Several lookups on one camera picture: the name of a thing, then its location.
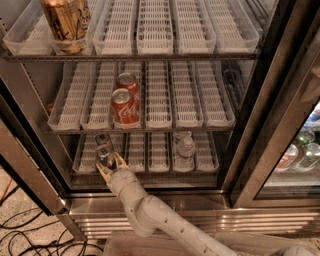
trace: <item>gold can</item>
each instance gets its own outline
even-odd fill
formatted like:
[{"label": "gold can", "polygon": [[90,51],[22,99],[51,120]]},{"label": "gold can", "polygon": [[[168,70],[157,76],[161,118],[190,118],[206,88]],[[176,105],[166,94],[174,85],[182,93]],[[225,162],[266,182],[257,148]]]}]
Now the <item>gold can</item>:
[{"label": "gold can", "polygon": [[41,0],[53,37],[61,51],[80,52],[84,45],[77,42],[85,37],[90,24],[87,0]]}]

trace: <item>robotic arm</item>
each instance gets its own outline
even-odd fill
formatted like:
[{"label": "robotic arm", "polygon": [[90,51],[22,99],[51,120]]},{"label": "robotic arm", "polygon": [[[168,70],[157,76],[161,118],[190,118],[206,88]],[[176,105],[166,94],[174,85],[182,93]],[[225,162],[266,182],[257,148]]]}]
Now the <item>robotic arm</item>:
[{"label": "robotic arm", "polygon": [[[101,158],[103,147],[98,147]],[[148,195],[135,174],[116,152],[98,161],[97,167],[110,190],[123,203],[133,231],[142,237],[150,236],[157,228],[178,241],[194,256],[237,256],[238,254],[182,218],[159,198]],[[288,248],[272,256],[314,256],[304,248]]]}]

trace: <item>plastic bottle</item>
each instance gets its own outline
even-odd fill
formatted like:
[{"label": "plastic bottle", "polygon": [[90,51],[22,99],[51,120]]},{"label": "plastic bottle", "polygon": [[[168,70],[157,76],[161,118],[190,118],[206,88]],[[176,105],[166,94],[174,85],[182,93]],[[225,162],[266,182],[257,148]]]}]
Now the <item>plastic bottle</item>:
[{"label": "plastic bottle", "polygon": [[180,172],[192,171],[196,145],[190,135],[183,137],[176,146],[175,170]]}]

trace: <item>stainless steel base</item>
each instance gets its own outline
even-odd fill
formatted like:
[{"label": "stainless steel base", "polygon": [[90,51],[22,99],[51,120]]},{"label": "stainless steel base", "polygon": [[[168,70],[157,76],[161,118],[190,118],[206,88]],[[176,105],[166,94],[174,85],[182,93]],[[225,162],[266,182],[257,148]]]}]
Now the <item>stainless steel base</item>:
[{"label": "stainless steel base", "polygon": [[[158,196],[211,235],[222,230],[274,235],[320,232],[320,206],[233,209],[226,195],[179,193]],[[116,197],[73,199],[69,216],[87,239],[106,239],[112,231],[131,230]]]}]

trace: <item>red soda can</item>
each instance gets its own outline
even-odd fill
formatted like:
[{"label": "red soda can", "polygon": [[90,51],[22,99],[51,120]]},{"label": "red soda can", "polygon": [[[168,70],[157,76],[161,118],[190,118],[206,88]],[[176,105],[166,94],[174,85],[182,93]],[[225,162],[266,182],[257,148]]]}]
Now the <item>red soda can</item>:
[{"label": "red soda can", "polygon": [[139,121],[133,95],[128,89],[116,89],[111,95],[111,105],[118,123],[133,124]]},{"label": "red soda can", "polygon": [[118,76],[116,81],[117,88],[126,88],[133,95],[136,109],[139,113],[140,99],[139,99],[139,84],[136,76],[132,73],[122,73]]}]

